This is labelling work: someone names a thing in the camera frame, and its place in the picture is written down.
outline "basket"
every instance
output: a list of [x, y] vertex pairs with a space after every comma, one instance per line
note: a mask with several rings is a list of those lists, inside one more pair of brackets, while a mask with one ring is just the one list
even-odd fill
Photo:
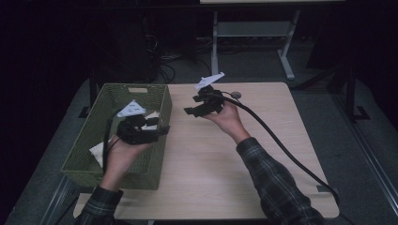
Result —
[[[78, 138], [62, 166], [61, 172], [83, 187], [95, 187], [102, 179], [102, 168], [91, 155], [89, 149], [102, 143], [107, 120], [117, 110], [135, 100], [146, 114], [160, 113], [160, 126], [170, 122], [172, 100], [167, 85], [106, 83], [102, 86], [92, 110], [87, 116]], [[111, 135], [116, 133], [118, 123], [123, 118], [114, 117]], [[131, 165], [120, 187], [130, 189], [157, 189], [161, 179], [166, 135], [145, 150]]]

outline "table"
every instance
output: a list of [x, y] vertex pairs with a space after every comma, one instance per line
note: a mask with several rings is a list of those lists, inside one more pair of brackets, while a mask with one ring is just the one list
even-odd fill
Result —
[[[326, 181], [290, 91], [282, 82], [214, 83], [225, 92], [239, 91], [291, 153]], [[173, 101], [161, 183], [158, 190], [124, 189], [116, 209], [119, 219], [252, 219], [265, 218], [252, 179], [236, 152], [236, 145], [210, 121], [187, 115], [197, 94], [193, 84], [170, 84]], [[240, 110], [243, 124], [295, 177], [298, 188], [325, 218], [339, 209], [330, 193], [299, 169], [251, 116]], [[82, 193], [74, 209], [77, 217], [90, 194]]]

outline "plaid shirt sleeve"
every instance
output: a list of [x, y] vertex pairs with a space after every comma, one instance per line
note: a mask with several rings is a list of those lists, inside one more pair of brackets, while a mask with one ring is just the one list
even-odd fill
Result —
[[272, 224], [326, 224], [311, 207], [308, 197], [297, 188], [290, 172], [271, 157], [255, 138], [237, 145], [261, 200], [261, 207]]
[[102, 187], [96, 187], [74, 224], [114, 224], [114, 213], [122, 196], [123, 191], [121, 190], [113, 192]]

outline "dark background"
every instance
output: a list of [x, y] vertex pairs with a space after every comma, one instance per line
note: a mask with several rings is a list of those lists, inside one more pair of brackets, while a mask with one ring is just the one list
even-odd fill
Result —
[[[84, 3], [98, 5], [98, 1]], [[348, 3], [327, 17], [309, 67], [329, 68], [349, 55], [347, 62], [356, 77], [369, 86], [380, 108], [398, 128], [397, 8], [392, 1]], [[0, 157], [3, 200], [0, 223], [6, 220], [18, 200], [83, 81], [95, 77], [99, 84], [150, 83], [157, 76], [155, 56], [147, 55], [143, 46], [145, 41], [134, 37], [147, 30], [137, 26], [136, 29], [143, 33], [130, 33], [125, 37], [134, 39], [131, 47], [135, 46], [137, 52], [123, 52], [115, 38], [123, 28], [115, 29], [110, 25], [129, 26], [123, 23], [123, 18], [137, 25], [142, 20], [140, 15], [110, 13], [98, 16], [94, 12], [75, 10], [81, 7], [76, 4], [48, 0], [0, 2], [3, 146]], [[183, 16], [163, 15], [161, 12], [157, 15], [156, 31], [165, 37], [161, 39], [162, 43], [179, 48], [186, 55], [192, 54], [187, 48], [192, 37], [209, 32], [196, 25], [211, 23], [211, 18], [207, 17], [211, 14], [195, 16], [190, 13], [183, 15], [186, 20], [181, 20]], [[310, 22], [311, 15], [310, 10], [306, 11], [303, 20]], [[161, 23], [164, 17], [175, 23], [184, 23], [186, 32], [178, 33], [170, 23]], [[313, 36], [312, 32], [313, 29], [299, 26], [297, 34]], [[184, 41], [175, 42], [181, 37]], [[118, 65], [112, 55], [133, 57], [142, 66], [131, 65], [129, 61]], [[111, 65], [110, 71], [104, 71], [103, 64]]]

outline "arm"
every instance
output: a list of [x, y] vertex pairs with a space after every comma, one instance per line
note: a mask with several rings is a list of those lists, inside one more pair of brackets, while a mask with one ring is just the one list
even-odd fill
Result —
[[219, 114], [208, 114], [204, 118], [216, 123], [237, 144], [237, 152], [260, 196], [261, 207], [272, 223], [325, 224], [322, 216], [311, 207], [310, 199], [297, 188], [290, 172], [250, 136], [235, 105], [224, 102]]
[[130, 145], [114, 136], [110, 146], [107, 171], [75, 224], [113, 224], [115, 209], [123, 196], [123, 191], [118, 189], [120, 182], [132, 162], [150, 144]]

